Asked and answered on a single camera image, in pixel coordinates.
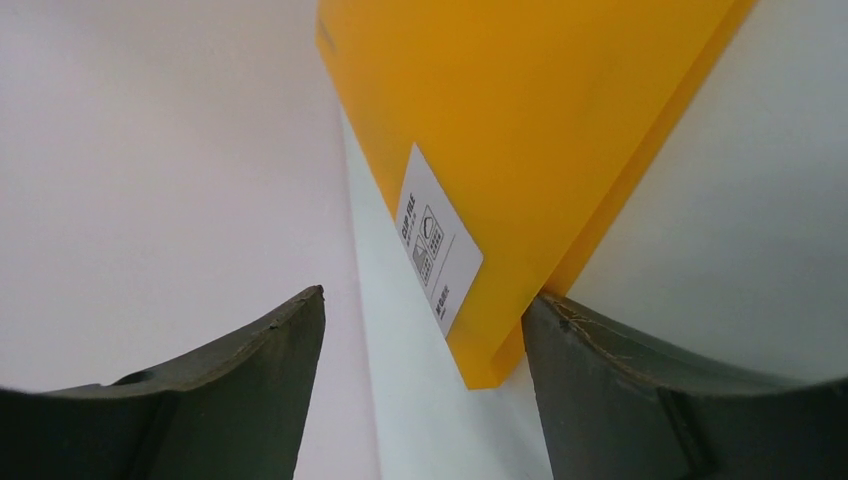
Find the printed icon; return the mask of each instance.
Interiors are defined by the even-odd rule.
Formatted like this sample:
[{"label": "printed icon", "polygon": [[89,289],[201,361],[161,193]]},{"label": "printed icon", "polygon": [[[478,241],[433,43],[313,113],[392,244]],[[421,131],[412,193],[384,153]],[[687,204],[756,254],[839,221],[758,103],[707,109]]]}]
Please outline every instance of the printed icon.
[{"label": "printed icon", "polygon": [[430,281],[430,272],[433,271],[433,260],[430,258],[430,253],[427,251],[426,243],[421,235],[415,239],[415,249],[412,251],[412,262],[418,268],[418,273],[421,275],[421,280],[424,285]]},{"label": "printed icon", "polygon": [[433,258],[436,258],[439,255],[439,248],[442,246],[445,233],[439,226],[439,222],[436,221],[429,205],[424,208],[424,217],[421,219],[421,235],[424,236],[430,254],[433,255]]}]

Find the sticker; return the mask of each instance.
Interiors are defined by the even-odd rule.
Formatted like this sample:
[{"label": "sticker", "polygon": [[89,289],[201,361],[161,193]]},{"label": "sticker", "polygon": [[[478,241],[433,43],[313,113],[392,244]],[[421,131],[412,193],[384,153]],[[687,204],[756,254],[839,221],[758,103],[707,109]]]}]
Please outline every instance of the sticker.
[{"label": "sticker", "polygon": [[409,155],[396,223],[436,321],[447,336],[483,264],[483,253],[418,145],[412,146]]}]

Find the yellow folder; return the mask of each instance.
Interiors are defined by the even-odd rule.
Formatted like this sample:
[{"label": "yellow folder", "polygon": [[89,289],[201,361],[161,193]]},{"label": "yellow folder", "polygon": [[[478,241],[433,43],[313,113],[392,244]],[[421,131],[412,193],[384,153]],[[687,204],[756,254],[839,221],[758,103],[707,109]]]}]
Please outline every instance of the yellow folder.
[{"label": "yellow folder", "polygon": [[320,1],[318,46],[437,319],[447,247],[420,242],[441,230],[405,182],[432,175],[436,216],[482,255],[446,336],[469,388],[521,359],[521,314],[567,292],[753,1]]}]

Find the black plastic part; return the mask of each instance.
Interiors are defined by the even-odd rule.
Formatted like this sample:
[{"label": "black plastic part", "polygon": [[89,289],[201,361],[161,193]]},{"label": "black plastic part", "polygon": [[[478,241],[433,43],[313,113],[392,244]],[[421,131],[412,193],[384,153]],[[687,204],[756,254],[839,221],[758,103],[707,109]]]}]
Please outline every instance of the black plastic part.
[{"label": "black plastic part", "polygon": [[21,479],[292,478],[324,335],[321,287],[112,386],[0,391],[0,472]]},{"label": "black plastic part", "polygon": [[848,380],[737,369],[569,300],[523,329],[556,479],[848,478]]}]

